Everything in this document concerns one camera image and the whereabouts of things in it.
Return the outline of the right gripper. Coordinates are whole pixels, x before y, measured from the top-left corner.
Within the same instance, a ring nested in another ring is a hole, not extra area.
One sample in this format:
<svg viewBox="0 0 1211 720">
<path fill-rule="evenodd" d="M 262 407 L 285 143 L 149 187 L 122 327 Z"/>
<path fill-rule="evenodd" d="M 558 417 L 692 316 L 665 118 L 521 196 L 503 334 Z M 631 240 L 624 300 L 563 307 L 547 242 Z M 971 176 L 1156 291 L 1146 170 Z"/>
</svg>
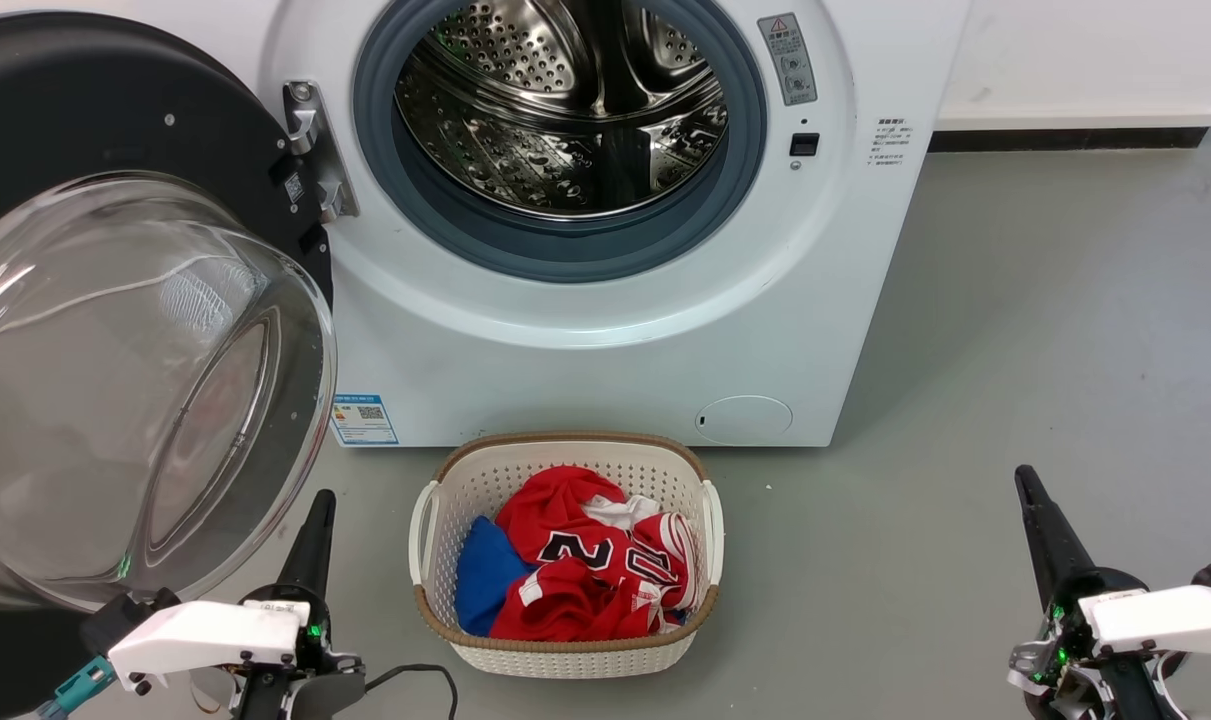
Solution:
<svg viewBox="0 0 1211 720">
<path fill-rule="evenodd" d="M 1025 537 L 1041 605 L 1034 641 L 1009 656 L 1009 682 L 1025 693 L 1031 720 L 1190 720 L 1169 696 L 1166 673 L 1184 655 L 1100 647 L 1086 620 L 1087 601 L 1123 600 L 1148 588 L 1140 578 L 1094 559 L 1034 466 L 1015 470 Z"/>
</svg>

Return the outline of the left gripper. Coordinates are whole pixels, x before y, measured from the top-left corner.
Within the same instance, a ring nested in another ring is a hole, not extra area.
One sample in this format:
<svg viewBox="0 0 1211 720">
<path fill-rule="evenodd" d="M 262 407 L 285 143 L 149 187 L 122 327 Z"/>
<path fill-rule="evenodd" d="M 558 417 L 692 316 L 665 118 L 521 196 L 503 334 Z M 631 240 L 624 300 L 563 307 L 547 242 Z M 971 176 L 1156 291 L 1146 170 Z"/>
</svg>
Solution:
<svg viewBox="0 0 1211 720">
<path fill-rule="evenodd" d="M 279 574 L 277 588 L 259 588 L 241 605 L 293 615 L 293 646 L 281 651 L 243 651 L 236 679 L 233 720 L 335 720 L 366 696 L 361 656 L 337 652 L 331 643 L 329 588 L 334 542 L 335 493 L 321 489 Z"/>
</svg>

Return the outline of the black round glass washer door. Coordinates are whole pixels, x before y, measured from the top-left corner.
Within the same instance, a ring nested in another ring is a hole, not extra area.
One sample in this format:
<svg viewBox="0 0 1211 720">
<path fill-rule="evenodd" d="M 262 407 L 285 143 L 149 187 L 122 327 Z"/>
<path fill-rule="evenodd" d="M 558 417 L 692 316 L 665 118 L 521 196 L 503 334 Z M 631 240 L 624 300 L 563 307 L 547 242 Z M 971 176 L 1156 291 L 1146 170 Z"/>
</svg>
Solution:
<svg viewBox="0 0 1211 720">
<path fill-rule="evenodd" d="M 220 61 L 0 13 L 0 720 L 128 592 L 194 600 L 275 532 L 334 401 L 311 169 Z"/>
</svg>

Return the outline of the white front-load washing machine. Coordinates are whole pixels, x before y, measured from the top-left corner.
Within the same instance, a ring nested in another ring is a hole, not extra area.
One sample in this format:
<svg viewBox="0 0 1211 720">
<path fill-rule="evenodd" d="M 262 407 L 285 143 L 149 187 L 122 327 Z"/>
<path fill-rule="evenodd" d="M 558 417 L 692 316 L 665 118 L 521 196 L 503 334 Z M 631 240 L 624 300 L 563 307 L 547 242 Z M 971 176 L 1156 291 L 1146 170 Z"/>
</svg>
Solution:
<svg viewBox="0 0 1211 720">
<path fill-rule="evenodd" d="M 277 119 L 282 86 L 323 96 L 361 214 L 331 224 L 345 394 L 380 394 L 401 447 L 523 430 L 622 430 L 713 445 L 698 411 L 737 394 L 791 407 L 784 439 L 834 436 L 974 0 L 728 0 L 761 68 L 768 140 L 744 205 L 698 249 L 631 277 L 553 284 L 427 240 L 373 178 L 352 79 L 390 0 L 99 0 L 222 61 Z M 794 13 L 819 100 L 785 106 L 757 19 Z M 869 167 L 878 119 L 913 133 Z M 820 133 L 791 159 L 793 133 Z"/>
</svg>

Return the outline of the metal door hinge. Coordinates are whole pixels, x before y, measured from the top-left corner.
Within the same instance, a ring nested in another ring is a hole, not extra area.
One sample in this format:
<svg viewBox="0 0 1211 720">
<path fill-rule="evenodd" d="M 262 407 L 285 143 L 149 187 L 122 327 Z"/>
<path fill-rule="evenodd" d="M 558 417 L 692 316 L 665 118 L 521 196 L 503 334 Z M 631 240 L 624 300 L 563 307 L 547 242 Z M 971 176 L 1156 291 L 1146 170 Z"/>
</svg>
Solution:
<svg viewBox="0 0 1211 720">
<path fill-rule="evenodd" d="M 361 214 L 352 178 L 335 142 L 334 123 L 322 91 L 311 79 L 293 79 L 282 86 L 282 109 L 288 128 L 289 151 L 311 169 L 320 196 L 322 223 Z"/>
</svg>

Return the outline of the blue energy label sticker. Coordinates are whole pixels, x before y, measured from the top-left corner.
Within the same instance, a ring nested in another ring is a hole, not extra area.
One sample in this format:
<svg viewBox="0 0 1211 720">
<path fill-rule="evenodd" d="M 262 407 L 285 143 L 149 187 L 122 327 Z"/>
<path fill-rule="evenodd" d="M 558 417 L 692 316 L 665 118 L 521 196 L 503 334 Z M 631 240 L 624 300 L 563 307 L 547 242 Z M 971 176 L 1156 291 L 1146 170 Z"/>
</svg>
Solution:
<svg viewBox="0 0 1211 720">
<path fill-rule="evenodd" d="M 380 394 L 335 394 L 331 430 L 342 447 L 400 445 Z"/>
</svg>

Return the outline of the blue cloth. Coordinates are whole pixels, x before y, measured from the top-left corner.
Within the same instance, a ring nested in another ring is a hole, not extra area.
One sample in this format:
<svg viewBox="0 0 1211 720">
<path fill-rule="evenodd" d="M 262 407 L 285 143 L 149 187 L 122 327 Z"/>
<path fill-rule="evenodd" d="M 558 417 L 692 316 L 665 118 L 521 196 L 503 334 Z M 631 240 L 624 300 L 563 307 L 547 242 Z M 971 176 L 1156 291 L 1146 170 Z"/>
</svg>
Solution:
<svg viewBox="0 0 1211 720">
<path fill-rule="evenodd" d="M 510 584 L 522 582 L 533 570 L 535 566 L 521 559 L 501 528 L 477 515 L 457 560 L 454 609 L 460 629 L 489 637 Z"/>
</svg>

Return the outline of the red basketball jersey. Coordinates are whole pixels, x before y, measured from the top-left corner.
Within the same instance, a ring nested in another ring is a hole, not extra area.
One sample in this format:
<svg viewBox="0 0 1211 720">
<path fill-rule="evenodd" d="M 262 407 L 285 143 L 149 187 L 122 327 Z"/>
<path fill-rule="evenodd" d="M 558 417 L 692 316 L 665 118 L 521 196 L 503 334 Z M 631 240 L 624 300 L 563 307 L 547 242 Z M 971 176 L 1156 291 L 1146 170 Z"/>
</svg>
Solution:
<svg viewBox="0 0 1211 720">
<path fill-rule="evenodd" d="M 513 551 L 535 566 L 510 584 L 490 638 L 604 643 L 675 632 L 698 600 L 698 546 L 678 512 L 632 532 L 585 515 L 593 496 L 631 497 L 596 471 L 559 466 L 532 476 L 497 514 Z"/>
</svg>

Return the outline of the white plastic laundry basket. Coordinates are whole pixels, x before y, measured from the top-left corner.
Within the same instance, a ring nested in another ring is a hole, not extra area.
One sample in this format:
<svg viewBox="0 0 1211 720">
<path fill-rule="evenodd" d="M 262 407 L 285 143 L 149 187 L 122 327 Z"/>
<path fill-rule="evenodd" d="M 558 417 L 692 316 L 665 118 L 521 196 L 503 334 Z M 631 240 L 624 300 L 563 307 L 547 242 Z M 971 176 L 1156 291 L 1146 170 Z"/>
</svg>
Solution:
<svg viewBox="0 0 1211 720">
<path fill-rule="evenodd" d="M 457 560 L 477 515 L 497 514 L 543 470 L 578 466 L 596 471 L 627 495 L 659 502 L 684 515 L 698 546 L 698 600 L 675 632 L 627 641 L 528 643 L 469 635 L 454 600 Z M 718 489 L 689 448 L 658 436 L 625 433 L 524 433 L 492 436 L 459 447 L 423 488 L 409 537 L 409 574 L 421 618 L 478 670 L 543 679 L 604 679 L 660 673 L 691 646 L 721 593 L 724 515 Z"/>
</svg>

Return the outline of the white garment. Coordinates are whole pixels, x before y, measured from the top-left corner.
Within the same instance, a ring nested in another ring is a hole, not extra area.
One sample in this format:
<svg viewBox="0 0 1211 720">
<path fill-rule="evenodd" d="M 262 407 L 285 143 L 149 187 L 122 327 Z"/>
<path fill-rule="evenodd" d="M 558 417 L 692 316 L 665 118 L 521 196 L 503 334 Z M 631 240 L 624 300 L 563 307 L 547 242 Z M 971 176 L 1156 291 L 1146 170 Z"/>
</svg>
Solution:
<svg viewBox="0 0 1211 720">
<path fill-rule="evenodd" d="M 624 532 L 632 532 L 642 520 L 659 515 L 662 507 L 659 502 L 642 495 L 632 495 L 622 502 L 597 495 L 582 503 L 581 509 L 587 518 L 604 524 L 606 528 L 618 528 L 622 529 Z"/>
</svg>

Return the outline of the round white filter cover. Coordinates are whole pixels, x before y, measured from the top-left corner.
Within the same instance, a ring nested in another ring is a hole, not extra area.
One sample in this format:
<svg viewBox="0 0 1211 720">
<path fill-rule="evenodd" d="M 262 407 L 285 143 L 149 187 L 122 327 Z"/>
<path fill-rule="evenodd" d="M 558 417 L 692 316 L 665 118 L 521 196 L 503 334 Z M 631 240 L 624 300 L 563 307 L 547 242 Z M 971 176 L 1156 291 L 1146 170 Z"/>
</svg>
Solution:
<svg viewBox="0 0 1211 720">
<path fill-rule="evenodd" d="M 698 411 L 695 430 L 713 445 L 765 447 L 784 439 L 793 417 L 791 407 L 777 398 L 737 394 Z"/>
</svg>

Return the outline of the small printed text sticker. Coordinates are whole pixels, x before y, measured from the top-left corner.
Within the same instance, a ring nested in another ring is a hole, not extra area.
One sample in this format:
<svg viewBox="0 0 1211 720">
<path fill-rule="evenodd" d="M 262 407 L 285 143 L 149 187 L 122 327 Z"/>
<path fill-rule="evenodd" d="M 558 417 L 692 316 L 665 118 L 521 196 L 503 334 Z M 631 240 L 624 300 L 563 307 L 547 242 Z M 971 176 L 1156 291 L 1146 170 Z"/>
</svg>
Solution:
<svg viewBox="0 0 1211 720">
<path fill-rule="evenodd" d="M 871 137 L 867 165 L 869 167 L 901 167 L 911 145 L 912 128 L 906 119 L 878 119 Z"/>
</svg>

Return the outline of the grey warning sticker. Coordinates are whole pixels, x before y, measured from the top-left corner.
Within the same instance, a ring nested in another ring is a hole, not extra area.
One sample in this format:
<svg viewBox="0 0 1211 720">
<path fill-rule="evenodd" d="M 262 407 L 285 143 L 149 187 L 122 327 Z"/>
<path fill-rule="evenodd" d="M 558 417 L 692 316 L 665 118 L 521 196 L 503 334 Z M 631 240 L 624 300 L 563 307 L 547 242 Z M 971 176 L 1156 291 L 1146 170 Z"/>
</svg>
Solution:
<svg viewBox="0 0 1211 720">
<path fill-rule="evenodd" d="M 757 19 L 768 46 L 785 106 L 819 100 L 813 63 L 800 21 L 794 13 L 767 15 Z"/>
</svg>

